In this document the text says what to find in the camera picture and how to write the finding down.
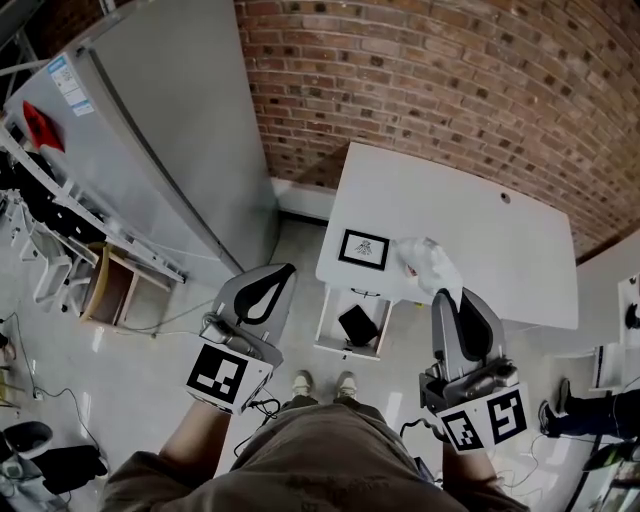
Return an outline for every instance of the white plastic bag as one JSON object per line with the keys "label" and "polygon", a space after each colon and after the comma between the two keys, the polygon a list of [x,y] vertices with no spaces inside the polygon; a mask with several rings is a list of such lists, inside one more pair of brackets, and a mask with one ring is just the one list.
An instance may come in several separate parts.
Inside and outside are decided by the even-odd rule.
{"label": "white plastic bag", "polygon": [[460,310],[462,276],[437,242],[425,237],[402,238],[392,243],[409,267],[408,275],[417,277],[420,288],[432,297],[446,288]]}

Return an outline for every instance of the drawer handle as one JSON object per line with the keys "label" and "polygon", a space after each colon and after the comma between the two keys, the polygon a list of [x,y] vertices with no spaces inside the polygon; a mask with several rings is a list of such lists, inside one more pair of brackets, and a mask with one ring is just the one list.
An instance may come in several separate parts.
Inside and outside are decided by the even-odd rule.
{"label": "drawer handle", "polygon": [[365,297],[380,297],[379,293],[369,293],[364,290],[356,290],[355,288],[351,288],[353,293],[357,293],[358,295],[364,295]]}

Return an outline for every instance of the sneaker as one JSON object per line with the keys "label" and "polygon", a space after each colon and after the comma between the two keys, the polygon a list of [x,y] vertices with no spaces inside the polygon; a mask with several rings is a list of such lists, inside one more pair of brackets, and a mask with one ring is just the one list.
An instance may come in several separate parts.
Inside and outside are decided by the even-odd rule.
{"label": "sneaker", "polygon": [[338,388],[338,398],[349,397],[356,399],[356,376],[351,372],[342,372],[336,383]]}
{"label": "sneaker", "polygon": [[567,398],[571,398],[571,384],[569,379],[562,379],[560,383],[560,395],[558,396],[558,403],[556,404],[557,414],[567,413]]}
{"label": "sneaker", "polygon": [[549,407],[549,401],[544,400],[538,409],[538,420],[540,421],[540,433],[545,436],[549,435],[549,414],[553,414]]}
{"label": "sneaker", "polygon": [[293,397],[311,396],[313,379],[307,370],[300,370],[293,379]]}

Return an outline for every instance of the open drawer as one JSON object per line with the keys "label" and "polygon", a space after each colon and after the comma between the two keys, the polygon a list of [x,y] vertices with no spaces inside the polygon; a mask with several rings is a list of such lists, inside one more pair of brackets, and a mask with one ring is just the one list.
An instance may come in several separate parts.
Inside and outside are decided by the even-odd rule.
{"label": "open drawer", "polygon": [[[347,333],[338,318],[359,305],[378,328],[378,336],[364,347],[355,347],[347,341]],[[345,356],[379,360],[393,302],[377,296],[351,290],[326,287],[320,325],[316,333],[315,347],[339,352]]]}

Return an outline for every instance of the tiled floor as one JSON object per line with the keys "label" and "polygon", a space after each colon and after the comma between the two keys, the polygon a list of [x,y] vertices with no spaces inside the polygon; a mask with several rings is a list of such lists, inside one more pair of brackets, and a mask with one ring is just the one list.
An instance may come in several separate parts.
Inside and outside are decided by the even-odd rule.
{"label": "tiled floor", "polygon": [[[378,407],[388,422],[399,430],[402,423],[422,416],[418,406],[418,373],[432,364],[429,308],[419,309],[402,302],[394,306],[380,362],[342,360],[313,347],[324,299],[324,286],[315,278],[315,266],[324,229],[286,222],[275,262],[291,262],[298,269],[298,284],[285,332],[280,342],[285,362],[267,385],[281,401],[290,396],[290,381],[301,368],[316,381],[319,398],[329,400],[333,382],[343,370],[358,377],[358,398]],[[160,336],[119,336],[100,333],[95,327],[80,325],[70,314],[44,313],[31,299],[33,269],[20,264],[9,248],[7,233],[0,230],[0,314],[17,311],[29,360],[35,362],[37,384],[51,393],[73,389],[92,434],[107,454],[112,468],[118,467],[135,450],[158,450],[192,402],[182,387],[185,369],[194,360],[197,340],[185,334]],[[176,288],[166,314],[173,316],[193,305],[213,299],[216,291],[190,283]],[[165,326],[162,330],[196,332],[203,306]],[[1,327],[15,333],[11,325]],[[508,334],[508,355],[529,385],[531,424],[536,426],[540,400],[549,396],[564,375],[572,378],[574,392],[586,389],[591,368],[587,362],[552,360],[527,343],[526,331]],[[29,388],[24,360],[17,362],[18,380]],[[75,407],[68,395],[43,402],[19,397],[23,407],[20,420],[40,418],[55,432],[57,446],[88,442],[83,436]],[[3,409],[0,427],[13,424],[16,413]],[[249,436],[262,415],[249,411],[232,420],[220,472],[228,470],[233,447]],[[531,443],[538,433],[524,433],[490,455],[505,483],[519,484],[536,466]],[[405,434],[409,451],[420,455],[435,474],[441,466],[441,445],[422,428]],[[535,442],[533,453],[539,461],[531,476],[507,489],[534,510],[564,510],[579,478],[579,467],[591,445],[568,439]],[[71,508],[95,509],[101,483],[91,482],[74,491]]]}

